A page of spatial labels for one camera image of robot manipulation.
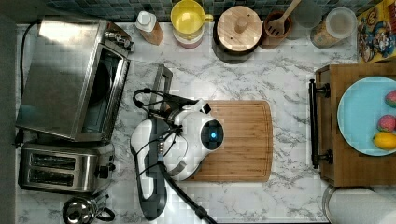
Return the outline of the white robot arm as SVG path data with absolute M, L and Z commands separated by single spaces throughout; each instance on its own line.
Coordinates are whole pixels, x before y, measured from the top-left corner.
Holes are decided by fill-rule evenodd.
M 145 119 L 130 139 L 139 205 L 149 224 L 218 224 L 178 185 L 193 177 L 224 140 L 203 100 L 177 105 L 168 119 Z

